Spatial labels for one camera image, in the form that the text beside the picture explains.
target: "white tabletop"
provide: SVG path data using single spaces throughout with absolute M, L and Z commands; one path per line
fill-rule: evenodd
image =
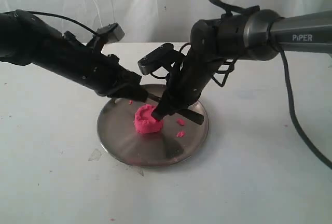
M 159 45 L 104 52 L 139 73 L 137 61 Z M 287 57 L 299 121 L 332 159 L 332 59 Z M 201 97 L 207 142 L 164 169 L 129 167 L 103 150 L 96 120 L 108 99 L 87 88 L 1 63 L 0 92 L 2 223 L 331 223 L 332 171 L 290 121 L 280 56 L 239 61 L 222 89 L 211 81 Z

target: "white table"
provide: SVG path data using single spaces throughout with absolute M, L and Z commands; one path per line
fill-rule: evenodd
M 139 73 L 136 62 L 159 45 L 104 52 Z M 299 121 L 332 159 L 332 59 L 287 57 Z M 290 121 L 279 56 L 239 61 L 223 89 L 211 81 L 201 97 L 207 142 L 164 169 L 129 167 L 103 150 L 96 120 L 108 99 L 87 88 L 2 63 L 0 92 L 2 223 L 331 223 L 332 171 Z

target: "pink play dough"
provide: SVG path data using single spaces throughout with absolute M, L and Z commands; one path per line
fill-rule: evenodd
M 176 136 L 183 137 L 184 135 L 185 135 L 185 131 L 179 131 Z
M 159 132 L 164 125 L 164 121 L 157 121 L 152 116 L 151 113 L 155 109 L 155 106 L 146 104 L 141 106 L 135 113 L 135 129 L 138 133 L 152 133 Z
M 177 119 L 176 123 L 178 123 L 182 127 L 185 125 L 185 121 L 183 119 Z

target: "stainless steel plate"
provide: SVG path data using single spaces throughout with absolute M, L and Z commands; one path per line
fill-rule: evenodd
M 148 84 L 144 86 L 150 93 L 161 96 L 165 85 Z M 148 104 L 157 103 L 148 100 Z M 111 99 L 102 109 L 98 118 L 98 135 L 105 150 L 117 160 L 139 167 L 161 167 L 178 163 L 195 153 L 206 139 L 209 121 L 200 102 L 190 109 L 204 115 L 203 125 L 197 125 L 179 114 L 166 116 L 159 133 L 136 133 L 133 121 L 137 109 L 144 103 L 125 99 Z M 178 118 L 185 121 L 182 127 L 176 123 Z M 176 137 L 179 131 L 184 137 Z

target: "metal plate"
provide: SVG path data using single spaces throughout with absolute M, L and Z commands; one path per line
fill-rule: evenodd
M 161 96 L 165 85 L 144 85 L 150 93 Z M 156 105 L 152 100 L 148 104 Z M 195 153 L 206 139 L 209 121 L 200 102 L 190 109 L 204 115 L 203 125 L 197 125 L 179 114 L 166 116 L 164 126 L 159 133 L 139 134 L 134 127 L 134 115 L 144 103 L 125 99 L 111 99 L 102 109 L 98 118 L 98 135 L 102 146 L 117 160 L 139 167 L 161 167 L 178 163 Z M 176 123 L 178 118 L 185 126 Z M 179 131 L 185 131 L 184 137 L 176 137 Z

